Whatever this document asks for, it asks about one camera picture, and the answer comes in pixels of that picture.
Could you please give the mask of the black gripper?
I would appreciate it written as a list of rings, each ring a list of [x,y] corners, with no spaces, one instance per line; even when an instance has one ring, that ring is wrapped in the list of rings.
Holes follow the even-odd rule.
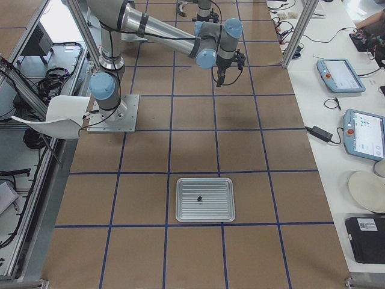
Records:
[[[245,64],[245,55],[237,49],[230,58],[223,58],[218,55],[216,64],[217,64],[217,87],[223,85],[224,79],[226,77],[226,70],[232,65],[232,63],[237,64],[238,70],[243,71]]]

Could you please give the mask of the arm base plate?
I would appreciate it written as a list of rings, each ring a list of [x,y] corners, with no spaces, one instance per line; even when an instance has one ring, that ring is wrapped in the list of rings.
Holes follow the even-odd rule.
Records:
[[[95,101],[93,110],[99,110],[99,112],[90,116],[87,131],[94,133],[135,132],[139,102],[139,95],[123,95],[117,110],[106,119],[111,111],[100,110]]]

